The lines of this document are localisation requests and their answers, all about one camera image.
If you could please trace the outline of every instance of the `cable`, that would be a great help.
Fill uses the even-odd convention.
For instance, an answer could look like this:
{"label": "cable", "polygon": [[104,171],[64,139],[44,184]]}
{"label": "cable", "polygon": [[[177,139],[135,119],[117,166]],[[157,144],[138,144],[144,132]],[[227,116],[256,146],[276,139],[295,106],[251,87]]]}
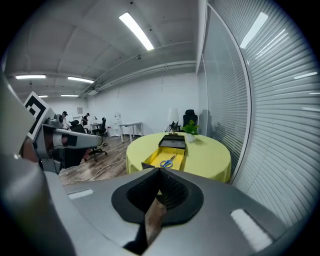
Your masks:
{"label": "cable", "polygon": [[97,175],[100,171],[102,171],[104,168],[109,167],[109,166],[112,166],[112,165],[114,165],[114,164],[117,164],[117,163],[119,163],[119,162],[121,162],[121,161],[123,161],[123,160],[126,160],[126,159],[124,158],[124,159],[121,159],[121,160],[118,161],[118,162],[113,162],[113,163],[108,164],[107,166],[105,166],[105,167],[101,168],[100,170],[98,170],[98,171],[96,172],[96,174],[93,175],[93,176],[91,176],[90,178],[87,178],[87,179],[84,179],[84,180],[71,180],[71,181],[69,181],[66,185],[68,185],[68,184],[71,183],[71,182],[86,182],[87,180],[90,180],[91,178],[93,178],[94,176],[96,176],[96,175]]}

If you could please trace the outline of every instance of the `wooden floor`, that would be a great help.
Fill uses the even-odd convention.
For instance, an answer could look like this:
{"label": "wooden floor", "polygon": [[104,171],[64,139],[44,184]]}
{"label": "wooden floor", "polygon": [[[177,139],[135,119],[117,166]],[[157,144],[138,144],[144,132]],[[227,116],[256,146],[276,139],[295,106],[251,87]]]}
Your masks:
{"label": "wooden floor", "polygon": [[127,174],[126,151],[130,144],[129,136],[123,136],[123,143],[121,143],[120,137],[116,136],[106,137],[103,139],[103,142],[107,143],[107,146],[102,147],[102,150],[107,151],[108,155],[104,153],[96,154],[97,162],[95,162],[94,156],[90,155],[89,160],[82,160],[79,166],[61,170],[59,177],[63,185],[71,181],[86,180],[95,175],[103,167],[112,163],[115,164],[105,167],[95,177],[88,179],[88,181],[105,180]]}

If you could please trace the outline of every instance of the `black chair backrest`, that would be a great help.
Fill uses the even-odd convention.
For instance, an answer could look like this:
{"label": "black chair backrest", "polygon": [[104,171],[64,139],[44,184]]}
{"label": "black chair backrest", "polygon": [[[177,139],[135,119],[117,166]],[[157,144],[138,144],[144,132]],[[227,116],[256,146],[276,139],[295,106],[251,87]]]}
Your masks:
{"label": "black chair backrest", "polygon": [[76,125],[79,124],[79,121],[78,121],[78,120],[73,120],[73,121],[70,122],[70,124],[71,124],[72,126],[76,126]]}
{"label": "black chair backrest", "polygon": [[183,126],[189,124],[190,120],[194,121],[195,126],[198,123],[198,116],[195,114],[193,109],[188,109],[185,111],[185,115],[183,116]]}
{"label": "black chair backrest", "polygon": [[85,129],[81,124],[70,126],[71,131],[85,134]]}
{"label": "black chair backrest", "polygon": [[105,128],[107,119],[105,117],[102,118],[102,126],[101,128]]}

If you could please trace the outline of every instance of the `ceiling pipe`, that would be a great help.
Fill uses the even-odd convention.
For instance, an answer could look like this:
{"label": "ceiling pipe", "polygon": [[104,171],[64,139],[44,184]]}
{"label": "ceiling pipe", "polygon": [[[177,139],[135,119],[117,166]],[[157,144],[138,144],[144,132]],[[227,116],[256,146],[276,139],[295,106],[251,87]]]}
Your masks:
{"label": "ceiling pipe", "polygon": [[120,83],[124,83],[128,80],[131,80],[131,79],[134,79],[134,78],[137,78],[140,76],[144,76],[144,75],[148,75],[148,74],[160,72],[160,71],[166,71],[166,70],[170,70],[170,69],[192,68],[192,67],[195,67],[196,64],[197,64],[196,60],[184,60],[184,61],[164,63],[164,64],[148,67],[145,69],[141,69],[141,70],[133,72],[131,74],[114,79],[113,81],[110,81],[100,87],[96,87],[95,89],[98,92],[101,92],[102,90],[104,90],[106,88],[112,87],[112,86],[120,84]]}
{"label": "ceiling pipe", "polygon": [[[182,45],[182,44],[191,44],[191,43],[193,44],[194,42],[193,42],[193,41],[185,41],[185,42],[171,43],[171,44],[167,44],[167,45],[163,45],[163,46],[154,48],[154,49],[151,50],[151,51],[144,50],[144,51],[142,51],[140,54],[143,55],[143,54],[146,54],[146,53],[152,53],[152,52],[154,52],[154,51],[156,51],[156,50],[158,50],[158,49],[161,49],[161,48],[170,47],[170,46],[175,46],[175,45]],[[134,58],[136,58],[136,57],[137,57],[137,55],[134,55],[134,56],[132,56],[132,57],[124,60],[123,62],[119,63],[118,65],[113,66],[112,68],[110,68],[109,70],[107,70],[105,73],[103,73],[102,75],[100,75],[92,84],[88,85],[87,88],[85,88],[82,93],[85,93],[85,91],[88,90],[88,89],[94,89],[97,84],[100,84],[101,82],[103,82],[103,81],[106,79],[105,76],[107,76],[110,71],[112,71],[112,70],[115,69],[116,67],[118,67],[118,66],[120,66],[120,65],[122,65],[122,64],[124,64],[124,63],[126,63],[126,62],[128,62],[128,61],[130,61],[130,60],[132,60],[132,59],[134,59]]]}

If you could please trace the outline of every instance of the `green plant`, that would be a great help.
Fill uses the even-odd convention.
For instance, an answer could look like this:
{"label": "green plant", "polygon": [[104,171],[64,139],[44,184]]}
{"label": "green plant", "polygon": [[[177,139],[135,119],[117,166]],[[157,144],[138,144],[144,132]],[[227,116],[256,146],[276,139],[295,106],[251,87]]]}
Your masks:
{"label": "green plant", "polygon": [[184,130],[187,134],[198,135],[198,127],[199,125],[195,125],[195,122],[190,120],[186,126],[182,127],[182,130]]}

